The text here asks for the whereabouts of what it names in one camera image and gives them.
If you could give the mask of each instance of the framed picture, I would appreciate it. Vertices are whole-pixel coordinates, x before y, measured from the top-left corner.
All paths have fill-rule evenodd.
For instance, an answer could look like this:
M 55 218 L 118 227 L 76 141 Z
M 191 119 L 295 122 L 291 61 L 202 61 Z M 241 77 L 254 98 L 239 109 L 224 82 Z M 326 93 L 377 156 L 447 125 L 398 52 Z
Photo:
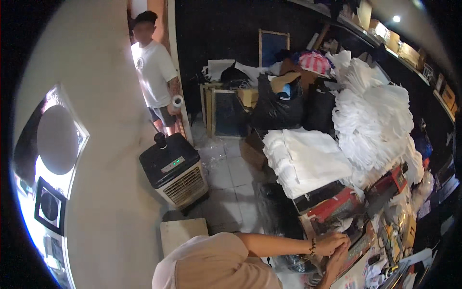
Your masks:
M 290 33 L 258 30 L 259 66 L 270 67 L 276 63 L 276 53 L 290 49 Z
M 64 236 L 66 197 L 42 177 L 37 182 L 34 218 L 51 231 Z

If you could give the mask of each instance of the man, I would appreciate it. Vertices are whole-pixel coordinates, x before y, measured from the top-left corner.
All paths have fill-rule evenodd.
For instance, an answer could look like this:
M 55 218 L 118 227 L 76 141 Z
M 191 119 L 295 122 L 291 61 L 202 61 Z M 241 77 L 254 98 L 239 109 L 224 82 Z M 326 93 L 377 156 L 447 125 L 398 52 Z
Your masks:
M 167 49 L 152 39 L 156 19 L 157 14 L 152 11 L 135 18 L 133 35 L 138 42 L 132 45 L 132 55 L 152 121 L 158 131 L 165 127 L 167 134 L 172 135 L 175 115 L 181 113 L 172 104 L 172 97 L 180 94 L 180 81 Z
M 311 253 L 330 256 L 326 273 L 316 286 L 329 289 L 350 244 L 348 236 L 340 233 L 327 233 L 314 240 L 224 232 L 197 236 L 157 265 L 152 289 L 281 289 L 276 273 L 260 258 Z

